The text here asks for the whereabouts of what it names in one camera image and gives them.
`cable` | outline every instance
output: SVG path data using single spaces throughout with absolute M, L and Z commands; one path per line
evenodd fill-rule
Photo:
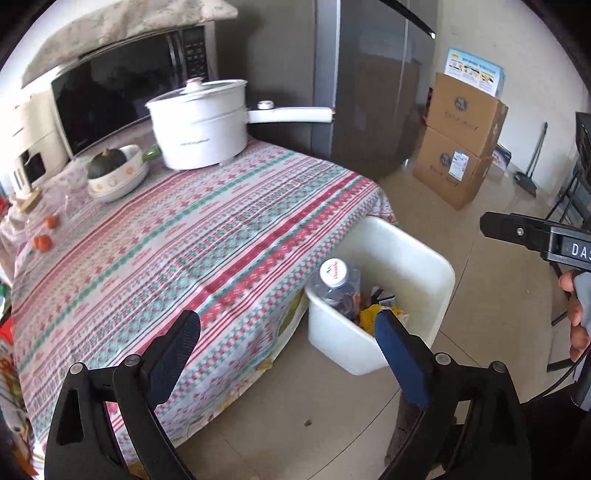
M 549 394 L 550 392 L 552 392 L 552 390 L 555 390 L 556 387 L 558 387 L 564 380 L 566 380 L 569 375 L 574 371 L 575 368 L 577 368 L 579 366 L 579 364 L 585 359 L 585 357 L 587 357 L 587 353 L 589 352 L 589 348 L 591 348 L 591 345 L 589 345 L 585 351 L 583 352 L 583 354 L 579 357 L 579 359 L 573 364 L 572 367 L 570 367 L 568 369 L 568 371 L 562 376 L 560 377 L 560 379 L 554 384 L 552 385 L 550 388 L 547 388 L 546 390 L 544 390 L 541 394 L 536 395 L 534 398 L 528 400 L 525 403 L 529 403 L 529 402 L 535 402 L 543 397 L 545 397 L 547 394 Z

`cherry tomato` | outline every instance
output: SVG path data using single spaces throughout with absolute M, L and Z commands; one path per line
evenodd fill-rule
M 33 246 L 40 252 L 48 252 L 53 247 L 53 242 L 49 235 L 37 235 L 33 237 Z
M 59 222 L 60 218 L 57 215 L 50 215 L 45 219 L 45 226 L 49 228 L 49 230 L 53 230 Z

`finger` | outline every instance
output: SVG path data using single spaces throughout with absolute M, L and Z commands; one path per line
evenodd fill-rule
M 573 327 L 580 325 L 583 321 L 583 306 L 577 297 L 572 297 L 566 307 L 566 313 L 569 316 L 570 324 Z
M 580 325 L 570 328 L 570 344 L 577 350 L 585 350 L 589 346 L 589 334 Z
M 562 276 L 558 280 L 558 284 L 560 285 L 560 288 L 562 288 L 564 291 L 573 292 L 574 291 L 573 279 L 574 279 L 574 275 L 577 273 L 579 273 L 577 270 L 570 270 L 566 273 L 563 273 Z
M 573 362 L 576 362 L 581 357 L 582 354 L 583 354 L 583 350 L 578 350 L 574 346 L 572 346 L 570 348 L 570 359 Z

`water bottle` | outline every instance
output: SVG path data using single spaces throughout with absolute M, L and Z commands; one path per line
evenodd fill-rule
M 340 258 L 326 260 L 311 278 L 312 289 L 326 304 L 359 323 L 361 272 Z

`cardboard box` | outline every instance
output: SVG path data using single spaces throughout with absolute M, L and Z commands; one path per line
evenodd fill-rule
M 508 109 L 473 86 L 438 73 L 427 125 L 458 142 L 477 157 L 490 157 Z
M 462 50 L 450 48 L 443 73 L 500 98 L 505 86 L 501 67 Z
M 427 127 L 413 176 L 460 210 L 476 197 L 491 163 Z

